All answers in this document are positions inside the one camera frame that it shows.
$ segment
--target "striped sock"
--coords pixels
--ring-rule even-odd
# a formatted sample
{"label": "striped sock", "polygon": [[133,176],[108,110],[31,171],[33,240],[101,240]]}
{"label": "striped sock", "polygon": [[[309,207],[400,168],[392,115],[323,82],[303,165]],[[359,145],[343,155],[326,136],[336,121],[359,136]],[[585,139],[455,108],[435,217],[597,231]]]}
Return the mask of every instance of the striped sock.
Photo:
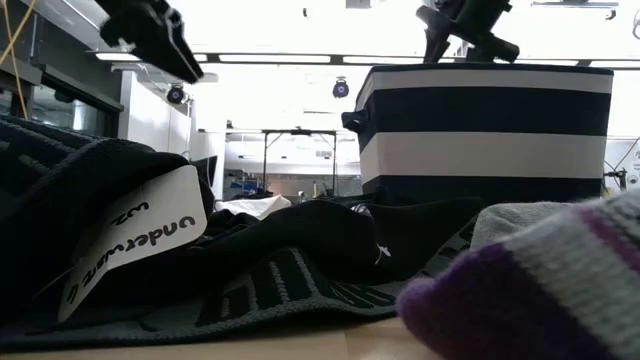
{"label": "striped sock", "polygon": [[445,359],[637,359],[640,191],[468,252],[398,309]]}

